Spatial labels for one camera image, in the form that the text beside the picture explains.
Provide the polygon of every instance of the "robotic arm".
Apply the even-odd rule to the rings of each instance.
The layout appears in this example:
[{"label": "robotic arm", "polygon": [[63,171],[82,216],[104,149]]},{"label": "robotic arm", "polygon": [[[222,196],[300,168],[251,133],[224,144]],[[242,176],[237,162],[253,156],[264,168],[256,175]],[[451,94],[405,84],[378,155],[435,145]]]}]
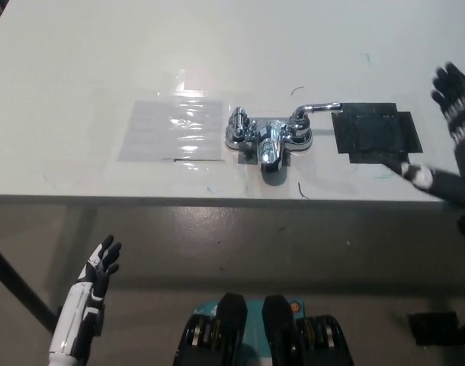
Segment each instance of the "robotic arm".
[{"label": "robotic arm", "polygon": [[383,163],[417,189],[465,207],[465,75],[452,63],[438,68],[432,98],[439,104],[451,138],[460,175],[406,162]]},{"label": "robotic arm", "polygon": [[109,235],[94,250],[70,288],[50,346],[49,366],[86,365],[91,342],[101,333],[104,297],[110,276],[119,269],[121,243]]}]

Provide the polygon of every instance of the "gray floor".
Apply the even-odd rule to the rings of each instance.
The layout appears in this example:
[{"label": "gray floor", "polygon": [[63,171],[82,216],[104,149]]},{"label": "gray floor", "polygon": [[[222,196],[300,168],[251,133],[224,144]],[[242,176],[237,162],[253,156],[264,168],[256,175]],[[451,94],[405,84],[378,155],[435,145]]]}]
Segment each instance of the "gray floor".
[{"label": "gray floor", "polygon": [[[56,308],[100,240],[123,242],[93,365],[171,364],[190,312],[225,291],[303,297],[309,315],[337,317],[358,365],[465,365],[465,348],[418,348],[406,324],[407,313],[449,309],[465,322],[465,241],[454,218],[13,204],[0,205],[0,250]],[[45,364],[49,343],[0,285],[0,365]]]}]

